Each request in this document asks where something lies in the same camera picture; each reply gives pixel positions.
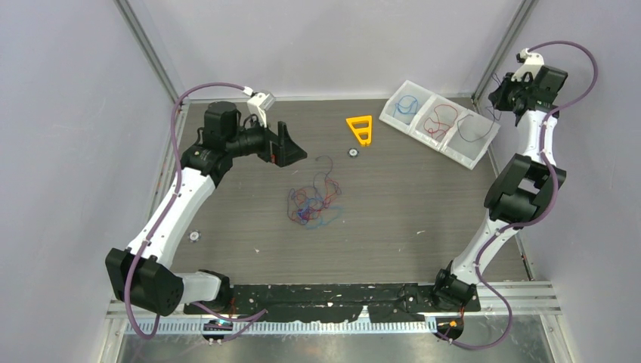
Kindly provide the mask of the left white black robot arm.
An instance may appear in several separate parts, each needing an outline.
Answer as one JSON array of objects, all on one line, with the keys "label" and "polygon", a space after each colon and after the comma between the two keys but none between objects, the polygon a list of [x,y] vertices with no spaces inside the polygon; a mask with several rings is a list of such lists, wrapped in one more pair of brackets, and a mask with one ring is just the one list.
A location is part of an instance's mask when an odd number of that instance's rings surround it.
[{"label": "left white black robot arm", "polygon": [[232,301],[228,277],[207,270],[176,274],[171,266],[181,239],[204,202],[233,166],[250,155],[279,167],[305,159],[286,123],[275,130],[262,123],[263,110],[250,107],[243,117],[228,101],[208,105],[197,140],[181,155],[178,174],[162,202],[125,249],[113,248],[105,265],[115,297],[159,316],[181,304],[203,302],[214,313]]}]

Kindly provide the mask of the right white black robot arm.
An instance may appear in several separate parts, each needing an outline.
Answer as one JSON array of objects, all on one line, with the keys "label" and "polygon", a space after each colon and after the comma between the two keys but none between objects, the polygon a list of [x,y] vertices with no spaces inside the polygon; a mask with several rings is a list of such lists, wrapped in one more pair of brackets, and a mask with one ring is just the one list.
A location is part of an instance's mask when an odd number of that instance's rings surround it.
[{"label": "right white black robot arm", "polygon": [[483,272],[502,246],[526,225],[544,216],[566,178],[552,153],[558,119],[554,101],[567,72],[541,66],[507,73],[488,99],[495,110],[511,112],[519,131],[519,151],[490,186],[482,225],[466,249],[441,269],[430,299],[438,310],[458,310],[477,296]]}]

